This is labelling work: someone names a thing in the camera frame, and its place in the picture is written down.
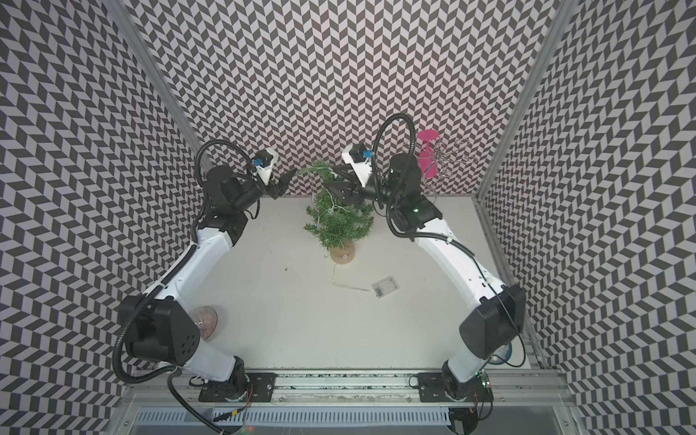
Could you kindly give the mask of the small green christmas tree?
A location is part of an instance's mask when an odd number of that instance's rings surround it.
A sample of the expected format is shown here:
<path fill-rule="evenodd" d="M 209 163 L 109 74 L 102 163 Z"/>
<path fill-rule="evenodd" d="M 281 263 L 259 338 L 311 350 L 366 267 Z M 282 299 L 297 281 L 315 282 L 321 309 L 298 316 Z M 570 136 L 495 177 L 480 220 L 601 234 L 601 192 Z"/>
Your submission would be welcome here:
<path fill-rule="evenodd" d="M 339 181 L 325 161 L 313 162 L 300 170 L 300 174 L 315 174 L 322 182 L 322 188 L 313 195 L 313 204 L 306 207 L 311 221 L 304 225 L 304 230 L 319 242 L 335 264 L 351 263 L 355 258 L 355 241 L 365 239 L 373 229 L 373 209 L 337 204 L 323 187 L 324 183 Z"/>

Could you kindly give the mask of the clear battery box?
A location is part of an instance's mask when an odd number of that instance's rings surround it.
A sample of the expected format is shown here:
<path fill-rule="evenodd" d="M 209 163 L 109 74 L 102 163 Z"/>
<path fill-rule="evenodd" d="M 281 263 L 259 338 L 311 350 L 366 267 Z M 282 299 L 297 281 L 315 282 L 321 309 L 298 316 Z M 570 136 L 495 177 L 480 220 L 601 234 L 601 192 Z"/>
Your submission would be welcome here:
<path fill-rule="evenodd" d="M 378 299 L 383 299 L 384 297 L 396 292 L 399 289 L 399 286 L 393 277 L 386 277 L 376 283 L 373 283 L 372 288 L 375 296 Z"/>

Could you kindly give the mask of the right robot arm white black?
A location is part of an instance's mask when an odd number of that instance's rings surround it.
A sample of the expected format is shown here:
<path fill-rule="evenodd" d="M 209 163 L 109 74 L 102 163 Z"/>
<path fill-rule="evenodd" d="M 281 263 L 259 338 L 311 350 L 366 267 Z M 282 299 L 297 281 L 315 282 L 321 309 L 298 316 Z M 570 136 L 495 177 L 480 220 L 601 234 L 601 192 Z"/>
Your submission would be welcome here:
<path fill-rule="evenodd" d="M 407 152 L 393 156 L 386 172 L 379 169 L 379 146 L 387 128 L 403 121 L 409 133 Z M 442 212 L 422 193 L 422 175 L 415 156 L 417 133 L 413 118 L 391 115 L 380 127 L 371 147 L 348 146 L 343 164 L 331 171 L 337 181 L 324 186 L 341 205 L 362 206 L 368 200 L 384 208 L 391 233 L 423 249 L 445 272 L 464 302 L 459 327 L 461 346 L 442 366 L 440 387 L 453 402 L 490 401 L 492 393 L 484 370 L 498 349 L 522 337 L 527 294 L 490 273 L 451 230 Z"/>

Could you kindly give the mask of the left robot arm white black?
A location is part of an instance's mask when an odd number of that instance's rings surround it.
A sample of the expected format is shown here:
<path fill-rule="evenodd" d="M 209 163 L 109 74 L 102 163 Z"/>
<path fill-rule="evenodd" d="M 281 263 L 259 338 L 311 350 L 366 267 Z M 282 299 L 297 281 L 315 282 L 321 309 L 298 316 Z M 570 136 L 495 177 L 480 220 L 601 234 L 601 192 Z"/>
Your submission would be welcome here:
<path fill-rule="evenodd" d="M 249 155 L 231 141 L 204 143 L 194 158 L 203 199 L 190 227 L 190 244 L 162 277 L 139 295 L 125 297 L 117 309 L 121 329 L 112 348 L 117 379 L 132 385 L 165 375 L 171 395 L 217 434 L 225 429 L 184 400 L 175 379 L 192 373 L 221 393 L 223 401 L 244 406 L 250 405 L 253 385 L 243 360 L 203 340 L 189 312 L 208 274 L 239 242 L 249 221 L 248 208 L 259 206 L 264 196 L 277 199 L 286 193 L 295 172 L 274 181 L 278 162 L 273 147 Z"/>

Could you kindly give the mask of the pink plastic wine glass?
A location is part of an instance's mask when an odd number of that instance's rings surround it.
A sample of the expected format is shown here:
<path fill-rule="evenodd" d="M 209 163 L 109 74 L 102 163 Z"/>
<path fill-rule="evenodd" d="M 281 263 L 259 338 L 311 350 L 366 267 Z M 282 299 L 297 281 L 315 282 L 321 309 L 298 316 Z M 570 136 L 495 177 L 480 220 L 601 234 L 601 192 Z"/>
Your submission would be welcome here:
<path fill-rule="evenodd" d="M 422 177 L 432 179 L 437 176 L 437 160 L 435 155 L 435 142 L 438 141 L 440 134 L 436 130 L 422 130 L 418 133 L 418 139 L 422 143 L 422 149 L 418 157 L 418 164 Z"/>

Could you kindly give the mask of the pink ribbed glass plate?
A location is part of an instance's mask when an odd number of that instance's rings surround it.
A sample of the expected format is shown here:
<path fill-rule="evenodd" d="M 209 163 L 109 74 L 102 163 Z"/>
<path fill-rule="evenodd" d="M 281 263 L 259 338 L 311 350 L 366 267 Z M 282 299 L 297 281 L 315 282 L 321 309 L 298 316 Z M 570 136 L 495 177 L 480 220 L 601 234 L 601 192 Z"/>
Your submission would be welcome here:
<path fill-rule="evenodd" d="M 218 326 L 219 316 L 216 310 L 211 306 L 200 306 L 191 310 L 188 315 L 199 329 L 200 338 L 208 342 Z"/>

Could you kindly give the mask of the blue white patterned plate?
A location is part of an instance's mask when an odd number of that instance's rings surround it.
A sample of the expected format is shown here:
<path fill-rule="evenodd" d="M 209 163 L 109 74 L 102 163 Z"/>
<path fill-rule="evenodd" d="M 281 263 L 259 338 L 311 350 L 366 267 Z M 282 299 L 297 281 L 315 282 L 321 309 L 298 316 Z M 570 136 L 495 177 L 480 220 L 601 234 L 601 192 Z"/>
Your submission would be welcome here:
<path fill-rule="evenodd" d="M 491 355 L 489 363 L 493 365 L 508 365 L 510 364 L 513 351 L 514 346 L 512 343 L 501 346 Z"/>

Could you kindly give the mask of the white ribbed vent strip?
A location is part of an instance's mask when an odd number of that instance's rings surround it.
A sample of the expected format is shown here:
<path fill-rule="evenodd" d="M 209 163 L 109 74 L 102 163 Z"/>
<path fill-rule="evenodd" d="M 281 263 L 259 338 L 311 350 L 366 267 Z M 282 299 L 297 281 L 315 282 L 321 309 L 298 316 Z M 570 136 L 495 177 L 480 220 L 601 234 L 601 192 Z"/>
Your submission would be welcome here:
<path fill-rule="evenodd" d="M 448 426 L 449 411 L 439 407 L 262 407 L 234 415 L 228 408 L 212 410 L 210 420 L 219 427 L 368 427 L 368 426 Z"/>

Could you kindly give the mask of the left corner metal post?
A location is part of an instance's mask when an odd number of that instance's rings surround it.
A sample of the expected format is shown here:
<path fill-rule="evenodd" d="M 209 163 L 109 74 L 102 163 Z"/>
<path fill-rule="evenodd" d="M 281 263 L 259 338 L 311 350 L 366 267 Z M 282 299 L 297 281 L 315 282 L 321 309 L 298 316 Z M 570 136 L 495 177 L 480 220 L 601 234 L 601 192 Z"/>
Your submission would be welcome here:
<path fill-rule="evenodd" d="M 193 126 L 181 107 L 179 98 L 172 91 L 167 82 L 162 68 L 157 59 L 152 55 L 150 48 L 141 37 L 141 33 L 135 25 L 132 17 L 123 1 L 104 0 L 101 4 L 117 27 L 117 33 L 127 43 L 130 51 L 135 56 L 137 64 L 144 72 L 145 77 L 153 86 L 155 94 L 161 100 L 168 111 L 171 123 L 181 134 L 185 144 L 190 149 L 191 160 L 195 162 L 200 148 L 206 143 L 199 134 L 194 132 Z"/>

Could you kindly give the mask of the corner metal post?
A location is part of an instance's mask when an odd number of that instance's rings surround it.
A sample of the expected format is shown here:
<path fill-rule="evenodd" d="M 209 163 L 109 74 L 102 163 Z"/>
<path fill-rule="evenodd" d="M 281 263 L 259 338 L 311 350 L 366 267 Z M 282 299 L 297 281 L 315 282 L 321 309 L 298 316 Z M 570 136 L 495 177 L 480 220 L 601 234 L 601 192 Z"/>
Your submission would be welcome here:
<path fill-rule="evenodd" d="M 190 149 L 191 160 L 195 162 L 200 148 L 206 143 L 199 134 L 194 132 L 193 126 L 181 107 L 179 98 L 172 91 L 167 82 L 162 68 L 157 59 L 152 55 L 150 48 L 141 37 L 141 33 L 135 25 L 132 17 L 123 1 L 104 0 L 101 4 L 117 27 L 117 33 L 127 43 L 130 51 L 135 56 L 137 64 L 144 72 L 145 77 L 153 86 L 155 94 L 161 100 L 168 111 L 171 123 L 181 134 L 185 144 Z"/>
<path fill-rule="evenodd" d="M 480 188 L 477 191 L 475 199 L 478 203 L 484 201 L 494 180 L 498 176 L 498 172 L 518 134 L 518 129 L 524 120 L 529 106 L 534 100 L 538 87 L 543 81 L 547 68 L 553 60 L 556 49 L 562 42 L 566 29 L 579 4 L 580 2 L 577 0 L 563 0 L 559 3 L 556 15 L 552 20 L 547 35 L 544 37 L 539 53 L 527 77 L 527 81 L 522 88 L 518 101 L 509 118 L 509 122 L 507 123 L 492 160 L 485 172 Z"/>

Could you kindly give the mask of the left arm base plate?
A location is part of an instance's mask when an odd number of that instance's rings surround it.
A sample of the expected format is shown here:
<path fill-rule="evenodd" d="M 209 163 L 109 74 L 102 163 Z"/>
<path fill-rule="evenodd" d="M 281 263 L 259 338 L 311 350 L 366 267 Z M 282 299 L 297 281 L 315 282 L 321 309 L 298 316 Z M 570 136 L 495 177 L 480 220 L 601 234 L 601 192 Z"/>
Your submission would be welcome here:
<path fill-rule="evenodd" d="M 206 403 L 271 402 L 277 374 L 271 372 L 233 375 L 226 382 L 205 382 L 200 389 L 199 401 Z"/>

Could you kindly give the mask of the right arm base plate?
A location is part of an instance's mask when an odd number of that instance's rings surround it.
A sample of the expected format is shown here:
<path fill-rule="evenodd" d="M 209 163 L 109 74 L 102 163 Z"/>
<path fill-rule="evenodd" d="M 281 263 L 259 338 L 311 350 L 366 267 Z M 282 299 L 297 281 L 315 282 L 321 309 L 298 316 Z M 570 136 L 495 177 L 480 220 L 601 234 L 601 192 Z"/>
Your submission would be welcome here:
<path fill-rule="evenodd" d="M 429 402 L 467 402 L 482 404 L 493 402 L 494 395 L 489 380 L 481 374 L 467 382 L 459 382 L 453 374 L 422 372 L 415 375 L 420 401 Z"/>

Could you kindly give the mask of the right corner metal post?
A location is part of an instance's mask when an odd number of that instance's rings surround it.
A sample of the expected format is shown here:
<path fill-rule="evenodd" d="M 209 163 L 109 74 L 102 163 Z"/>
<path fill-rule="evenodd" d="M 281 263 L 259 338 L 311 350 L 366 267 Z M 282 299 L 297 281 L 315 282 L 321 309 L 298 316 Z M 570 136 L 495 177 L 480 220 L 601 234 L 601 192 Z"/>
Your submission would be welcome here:
<path fill-rule="evenodd" d="M 534 100 L 538 87 L 543 81 L 547 68 L 553 60 L 556 49 L 562 42 L 566 29 L 579 4 L 580 2 L 577 0 L 563 0 L 559 3 L 556 15 L 552 20 L 547 35 L 544 37 L 539 53 L 527 77 L 527 81 L 522 88 L 518 101 L 509 118 L 509 122 L 507 123 L 492 160 L 485 172 L 480 188 L 477 191 L 475 199 L 478 203 L 484 201 L 494 180 L 498 176 L 498 172 L 518 134 L 518 129 L 524 120 L 529 106 Z"/>

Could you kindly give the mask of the aluminium front rail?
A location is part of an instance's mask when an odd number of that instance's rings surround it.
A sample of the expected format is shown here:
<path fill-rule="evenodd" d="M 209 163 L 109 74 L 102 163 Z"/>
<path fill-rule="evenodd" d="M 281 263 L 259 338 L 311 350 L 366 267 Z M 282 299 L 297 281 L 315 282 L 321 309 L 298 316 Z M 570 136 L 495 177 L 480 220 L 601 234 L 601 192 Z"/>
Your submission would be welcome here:
<path fill-rule="evenodd" d="M 565 377 L 557 370 L 488 368 L 471 382 L 470 393 L 446 392 L 439 370 L 246 371 L 255 397 L 273 406 L 573 406 Z"/>

